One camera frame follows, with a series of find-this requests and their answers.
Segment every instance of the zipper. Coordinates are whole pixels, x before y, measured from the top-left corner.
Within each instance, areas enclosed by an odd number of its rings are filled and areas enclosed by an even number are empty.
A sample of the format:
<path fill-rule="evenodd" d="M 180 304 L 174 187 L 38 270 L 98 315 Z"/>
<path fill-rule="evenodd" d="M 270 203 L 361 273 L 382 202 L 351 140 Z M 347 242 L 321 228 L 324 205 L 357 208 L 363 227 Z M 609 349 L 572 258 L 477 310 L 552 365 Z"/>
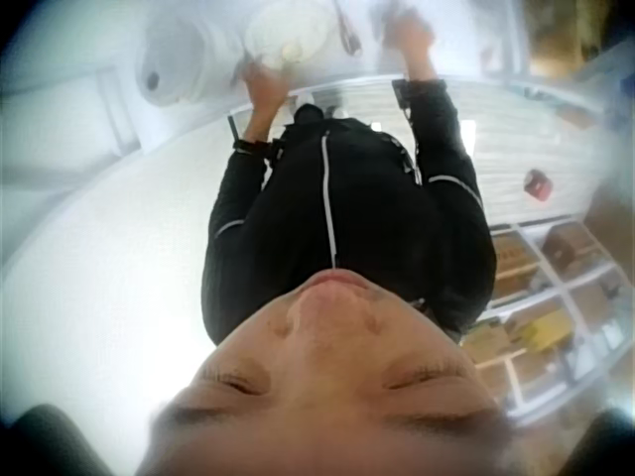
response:
<path fill-rule="evenodd" d="M 324 163 L 324 177 L 322 178 L 321 193 L 324 202 L 324 216 L 326 218 L 326 230 L 328 232 L 328 248 L 330 250 L 330 265 L 337 268 L 337 243 L 335 242 L 335 228 L 333 226 L 333 216 L 330 208 L 330 195 L 328 194 L 328 181 L 330 178 L 330 167 L 328 163 L 328 134 L 326 131 L 321 137 L 321 159 Z"/>

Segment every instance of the black jacket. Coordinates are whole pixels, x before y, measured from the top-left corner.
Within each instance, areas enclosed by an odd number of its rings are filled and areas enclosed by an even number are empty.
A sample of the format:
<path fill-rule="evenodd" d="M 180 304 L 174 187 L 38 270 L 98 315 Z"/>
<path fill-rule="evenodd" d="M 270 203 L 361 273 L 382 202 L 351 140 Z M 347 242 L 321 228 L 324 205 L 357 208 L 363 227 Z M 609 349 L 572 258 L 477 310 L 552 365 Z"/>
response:
<path fill-rule="evenodd" d="M 412 302 L 453 338 L 480 315 L 496 257 L 456 110 L 443 81 L 411 82 L 406 96 L 422 184 L 395 139 L 353 119 L 289 126 L 264 187 L 264 157 L 232 155 L 202 282 L 214 343 L 333 265 Z"/>

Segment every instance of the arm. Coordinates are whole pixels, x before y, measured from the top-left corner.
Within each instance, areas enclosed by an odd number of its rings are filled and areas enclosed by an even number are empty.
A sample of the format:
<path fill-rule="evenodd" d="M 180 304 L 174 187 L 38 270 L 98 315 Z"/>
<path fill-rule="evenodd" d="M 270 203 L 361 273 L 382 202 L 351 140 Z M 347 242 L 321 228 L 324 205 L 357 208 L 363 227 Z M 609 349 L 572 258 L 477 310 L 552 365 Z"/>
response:
<path fill-rule="evenodd" d="M 254 63 L 247 66 L 245 82 L 254 110 L 243 140 L 252 144 L 266 143 L 271 125 L 289 93 L 288 82 Z M 231 156 L 211 212 L 210 240 L 245 220 L 262 189 L 266 172 L 264 159 L 264 152 L 251 153 L 240 149 Z"/>
<path fill-rule="evenodd" d="M 406 61 L 404 98 L 417 142 L 423 185 L 435 201 L 444 233 L 444 288 L 431 299 L 442 326 L 462 333 L 491 298 L 496 271 L 476 172 L 462 144 L 457 111 L 430 59 L 431 28 L 414 11 L 391 19 L 387 39 Z"/>
<path fill-rule="evenodd" d="M 243 140 L 265 143 L 289 87 L 287 81 L 255 64 L 246 70 L 245 81 L 254 106 Z M 265 153 L 237 149 L 229 158 L 218 198 L 211 211 L 208 244 L 202 277 L 201 304 L 205 328 L 218 344 L 238 322 L 232 308 L 246 276 L 241 266 L 238 237 L 266 172 Z"/>

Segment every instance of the red object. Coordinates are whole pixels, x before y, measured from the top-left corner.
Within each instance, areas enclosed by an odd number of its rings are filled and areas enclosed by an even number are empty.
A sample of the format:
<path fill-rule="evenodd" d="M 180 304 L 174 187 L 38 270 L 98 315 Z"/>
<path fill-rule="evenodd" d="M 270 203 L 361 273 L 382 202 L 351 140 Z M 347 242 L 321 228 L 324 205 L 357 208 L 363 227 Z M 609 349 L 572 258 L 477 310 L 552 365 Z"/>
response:
<path fill-rule="evenodd" d="M 542 172 L 532 170 L 525 178 L 525 191 L 540 201 L 547 201 L 554 189 L 554 183 Z"/>

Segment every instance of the white shelf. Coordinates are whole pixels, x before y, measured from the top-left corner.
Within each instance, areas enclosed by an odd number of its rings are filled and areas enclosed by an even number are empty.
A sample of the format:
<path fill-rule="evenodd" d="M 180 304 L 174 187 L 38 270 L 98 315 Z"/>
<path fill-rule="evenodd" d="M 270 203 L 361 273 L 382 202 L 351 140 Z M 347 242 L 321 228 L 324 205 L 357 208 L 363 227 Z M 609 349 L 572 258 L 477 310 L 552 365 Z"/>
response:
<path fill-rule="evenodd" d="M 578 276 L 577 278 L 574 278 L 571 281 L 565 282 L 565 286 L 567 287 L 568 290 L 574 290 L 575 288 L 579 288 L 580 286 L 586 285 L 588 283 L 591 283 L 597 280 L 602 275 L 608 273 L 609 271 L 614 270 L 615 268 L 616 268 L 616 265 L 613 262 L 609 261 L 607 263 L 602 263 L 600 265 L 597 265 L 592 270 L 587 271 L 583 275 Z"/>
<path fill-rule="evenodd" d="M 564 282 L 551 266 L 541 248 L 553 227 L 567 223 L 579 224 L 597 245 L 605 261 L 596 264 L 592 269 L 587 270 L 581 276 Z M 528 250 L 531 250 L 538 258 L 539 270 L 544 274 L 546 281 L 551 284 L 551 287 L 530 296 L 524 297 L 524 292 L 521 292 L 493 300 L 489 303 L 487 309 L 478 317 L 477 322 L 494 317 L 499 317 L 501 322 L 505 322 L 514 312 L 532 307 L 552 298 L 559 298 L 562 301 L 563 307 L 571 316 L 571 320 L 575 326 L 575 342 L 577 345 L 574 352 L 581 351 L 581 354 L 576 354 L 575 361 L 572 363 L 572 382 L 559 382 L 531 400 L 526 400 L 513 364 L 513 359 L 525 354 L 527 352 L 526 349 L 510 352 L 476 365 L 476 368 L 479 370 L 498 364 L 505 365 L 511 385 L 511 396 L 515 402 L 515 408 L 510 410 L 508 415 L 513 418 L 517 424 L 527 425 L 556 412 L 559 408 L 568 404 L 585 389 L 598 381 L 606 381 L 611 367 L 632 348 L 633 342 L 632 340 L 628 341 L 626 335 L 622 335 L 619 329 L 616 330 L 613 328 L 616 326 L 619 327 L 615 322 L 610 325 L 605 325 L 599 333 L 591 333 L 584 316 L 571 296 L 572 290 L 593 283 L 611 271 L 616 271 L 623 279 L 625 278 L 621 269 L 611 260 L 608 252 L 588 229 L 586 229 L 580 219 L 577 217 L 565 217 L 549 222 L 522 226 L 510 224 L 509 227 L 505 229 L 493 231 L 492 236 L 500 236 L 508 233 L 517 233 L 524 241 Z"/>
<path fill-rule="evenodd" d="M 575 288 L 579 288 L 580 286 L 597 280 L 602 275 L 608 273 L 611 270 L 614 270 L 615 268 L 615 264 L 612 262 L 602 263 L 592 270 L 587 271 L 582 276 L 579 276 L 567 283 L 564 283 L 564 285 L 568 290 L 574 290 Z M 510 302 L 508 304 L 499 305 L 498 307 L 490 307 L 489 309 L 486 309 L 478 317 L 478 319 L 476 319 L 476 322 L 491 319 L 492 317 L 496 317 L 499 315 L 502 315 L 503 317 L 509 316 L 509 314 L 512 314 L 513 312 L 526 309 L 527 307 L 531 307 L 551 298 L 556 298 L 560 295 L 561 292 L 558 288 L 548 288 L 544 291 L 540 291 L 539 293 L 535 293 L 534 295 L 530 295 L 528 297 Z"/>
<path fill-rule="evenodd" d="M 479 322 L 481 320 L 491 319 L 492 317 L 496 317 L 501 314 L 509 315 L 513 312 L 526 309 L 527 307 L 531 307 L 545 300 L 555 298 L 559 295 L 560 293 L 556 288 L 548 288 L 529 297 L 525 297 L 524 299 L 516 300 L 514 302 L 510 302 L 509 304 L 499 305 L 498 307 L 487 309 L 480 315 L 480 317 L 478 317 L 478 319 L 476 319 L 476 321 Z"/>
<path fill-rule="evenodd" d="M 567 387 L 564 392 L 560 391 L 560 389 L 558 391 L 550 389 L 545 392 L 538 397 L 540 398 L 538 401 L 540 403 L 539 406 L 534 407 L 532 405 L 531 407 L 524 407 L 521 410 L 514 409 L 508 412 L 507 415 L 515 418 L 518 425 L 526 426 L 552 414 L 553 412 L 556 412 L 561 407 L 574 400 L 598 379 L 601 379 L 604 376 L 606 369 L 610 369 L 613 365 L 619 362 L 619 360 L 631 350 L 632 346 L 633 342 L 625 342 L 622 346 L 600 362 L 600 365 L 598 365 L 594 370 L 587 373 L 578 383 L 576 383 L 576 385 L 573 387 Z"/>

